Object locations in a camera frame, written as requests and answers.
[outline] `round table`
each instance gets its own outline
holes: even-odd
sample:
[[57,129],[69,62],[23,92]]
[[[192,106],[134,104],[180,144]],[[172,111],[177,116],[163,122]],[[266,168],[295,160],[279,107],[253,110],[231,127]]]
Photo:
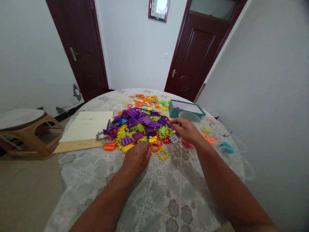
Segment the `round table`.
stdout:
[[[65,130],[81,111],[114,111],[115,116],[119,104],[132,102],[129,96],[136,94],[189,102],[158,90],[117,90],[82,106]],[[217,128],[225,131],[219,121],[205,113],[216,122]],[[215,231],[226,219],[210,194],[195,149],[181,143],[164,144],[163,147],[170,154],[168,159],[162,161],[156,154],[150,158],[148,167],[130,188],[116,231]],[[242,162],[234,157],[234,169],[242,177]],[[67,188],[45,231],[68,231],[119,170],[123,158],[122,151],[105,151],[102,147],[60,153],[59,167]]]

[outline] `doorway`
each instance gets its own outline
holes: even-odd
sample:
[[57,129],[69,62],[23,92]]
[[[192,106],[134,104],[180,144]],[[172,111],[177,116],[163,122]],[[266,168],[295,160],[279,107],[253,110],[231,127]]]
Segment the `doorway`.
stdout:
[[94,0],[46,2],[85,102],[108,92]]
[[194,101],[247,0],[188,0],[165,92]]

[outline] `wooden stool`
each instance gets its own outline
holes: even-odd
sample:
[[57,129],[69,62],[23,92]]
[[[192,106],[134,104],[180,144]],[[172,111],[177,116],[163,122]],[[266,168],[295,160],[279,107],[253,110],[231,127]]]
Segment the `wooden stool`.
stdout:
[[[53,156],[53,148],[57,145],[62,134],[58,135],[49,144],[44,144],[36,135],[35,131],[38,126],[46,122],[48,129],[60,129],[63,127],[52,116],[43,110],[34,109],[17,109],[0,114],[0,146],[2,146],[9,154],[24,154],[35,155],[40,159],[48,159]],[[57,127],[51,126],[48,122],[53,122]],[[7,140],[5,136],[10,136],[19,139],[30,150],[23,150],[11,141]]]

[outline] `door panel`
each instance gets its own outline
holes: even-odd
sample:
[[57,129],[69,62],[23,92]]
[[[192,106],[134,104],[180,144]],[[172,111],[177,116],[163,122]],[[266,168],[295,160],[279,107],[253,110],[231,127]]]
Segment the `door panel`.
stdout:
[[[108,91],[90,0],[47,0],[85,101]],[[71,51],[76,53],[74,61]]]
[[194,101],[229,28],[226,20],[189,11],[174,69],[165,91]]

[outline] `glass window above door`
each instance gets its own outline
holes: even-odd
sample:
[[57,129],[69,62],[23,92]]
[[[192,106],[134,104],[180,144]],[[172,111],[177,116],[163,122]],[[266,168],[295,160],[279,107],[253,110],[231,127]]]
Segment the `glass window above door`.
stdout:
[[192,0],[191,11],[229,20],[239,0]]

